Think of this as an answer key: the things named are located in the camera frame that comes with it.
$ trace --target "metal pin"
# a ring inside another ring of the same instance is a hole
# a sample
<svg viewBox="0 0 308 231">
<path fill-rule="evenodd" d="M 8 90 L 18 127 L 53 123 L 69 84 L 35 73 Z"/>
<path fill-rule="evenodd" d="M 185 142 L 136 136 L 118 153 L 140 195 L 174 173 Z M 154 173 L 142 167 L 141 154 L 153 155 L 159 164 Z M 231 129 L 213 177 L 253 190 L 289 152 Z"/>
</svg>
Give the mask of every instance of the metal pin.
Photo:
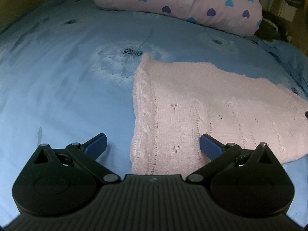
<svg viewBox="0 0 308 231">
<path fill-rule="evenodd" d="M 204 177 L 202 175 L 199 175 L 199 174 L 192 174 L 192 175 L 189 175 L 187 177 L 187 179 L 190 182 L 201 182 L 204 179 Z"/>
<path fill-rule="evenodd" d="M 115 174 L 106 174 L 103 177 L 103 180 L 106 181 L 106 182 L 115 182 L 118 179 L 119 179 L 119 176 L 115 175 Z"/>
</svg>

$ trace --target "knitted blanket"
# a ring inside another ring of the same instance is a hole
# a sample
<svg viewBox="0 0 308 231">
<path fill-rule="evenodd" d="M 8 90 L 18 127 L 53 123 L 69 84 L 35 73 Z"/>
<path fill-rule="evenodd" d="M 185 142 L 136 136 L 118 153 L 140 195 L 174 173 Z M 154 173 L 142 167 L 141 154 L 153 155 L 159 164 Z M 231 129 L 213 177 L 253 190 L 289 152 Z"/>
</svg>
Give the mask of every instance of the knitted blanket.
<svg viewBox="0 0 308 231">
<path fill-rule="evenodd" d="M 281 163 L 308 154 L 308 103 L 282 85 L 225 72 L 211 63 L 161 63 L 144 54 L 134 76 L 132 173 L 181 174 L 209 159 L 208 133 L 255 149 L 268 143 Z"/>
</svg>

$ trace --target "pillow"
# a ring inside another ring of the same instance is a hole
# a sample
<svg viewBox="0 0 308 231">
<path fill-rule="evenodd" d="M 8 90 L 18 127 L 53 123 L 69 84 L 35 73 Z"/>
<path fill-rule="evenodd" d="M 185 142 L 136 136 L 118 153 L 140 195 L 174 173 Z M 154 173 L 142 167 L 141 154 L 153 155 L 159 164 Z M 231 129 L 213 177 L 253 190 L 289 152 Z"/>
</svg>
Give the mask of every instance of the pillow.
<svg viewBox="0 0 308 231">
<path fill-rule="evenodd" d="M 251 36 L 259 28 L 259 0 L 93 0 L 107 9 L 162 14 L 209 26 L 239 36 Z"/>
</svg>

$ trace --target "pillowcase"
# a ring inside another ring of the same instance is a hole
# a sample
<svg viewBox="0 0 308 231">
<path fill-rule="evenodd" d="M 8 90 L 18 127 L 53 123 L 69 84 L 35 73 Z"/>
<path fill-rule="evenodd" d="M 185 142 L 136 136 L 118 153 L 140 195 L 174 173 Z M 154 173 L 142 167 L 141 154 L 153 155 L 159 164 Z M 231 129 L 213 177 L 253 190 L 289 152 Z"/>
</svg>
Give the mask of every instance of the pillowcase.
<svg viewBox="0 0 308 231">
<path fill-rule="evenodd" d="M 93 0 L 107 9 L 162 14 L 239 36 L 253 35 L 262 20 L 259 0 Z"/>
</svg>

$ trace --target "bed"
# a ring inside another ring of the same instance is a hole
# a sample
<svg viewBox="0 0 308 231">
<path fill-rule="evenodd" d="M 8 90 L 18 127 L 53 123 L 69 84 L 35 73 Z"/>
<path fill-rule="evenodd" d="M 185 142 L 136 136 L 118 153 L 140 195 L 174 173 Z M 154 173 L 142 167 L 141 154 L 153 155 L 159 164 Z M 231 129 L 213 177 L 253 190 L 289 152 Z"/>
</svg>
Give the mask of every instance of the bed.
<svg viewBox="0 0 308 231">
<path fill-rule="evenodd" d="M 105 133 L 108 147 L 97 161 L 121 177 L 130 173 L 133 75 L 143 53 L 163 62 L 211 62 L 281 83 L 308 100 L 306 84 L 290 68 L 300 66 L 301 55 L 287 43 L 163 15 L 102 10 L 93 0 L 43 3 L 0 35 L 1 226 L 18 215 L 11 188 L 41 143 L 63 148 Z M 288 216 L 304 227 L 308 156 L 283 167 L 295 185 Z"/>
</svg>

